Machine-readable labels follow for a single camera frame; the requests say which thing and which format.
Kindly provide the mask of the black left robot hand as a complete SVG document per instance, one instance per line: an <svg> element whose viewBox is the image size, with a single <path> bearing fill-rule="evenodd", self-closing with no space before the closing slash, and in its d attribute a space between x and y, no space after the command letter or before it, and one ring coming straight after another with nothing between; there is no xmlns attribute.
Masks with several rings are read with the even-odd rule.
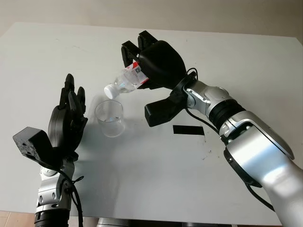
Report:
<svg viewBox="0 0 303 227"><path fill-rule="evenodd" d="M84 116L85 90L74 92L74 77L67 74L61 89L59 104L53 109L48 125L48 137L55 151L65 159L77 161L76 149L80 144L88 118Z"/></svg>

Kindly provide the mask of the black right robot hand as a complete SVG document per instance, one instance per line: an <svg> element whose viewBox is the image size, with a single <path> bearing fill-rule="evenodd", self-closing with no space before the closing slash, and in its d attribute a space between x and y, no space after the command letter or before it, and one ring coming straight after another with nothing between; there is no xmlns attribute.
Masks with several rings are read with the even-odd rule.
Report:
<svg viewBox="0 0 303 227"><path fill-rule="evenodd" d="M148 78L139 89L167 88L173 90L187 70L178 52L163 40L157 40L146 30L139 33L138 46L131 41L122 44L122 58L127 67L137 62Z"/></svg>

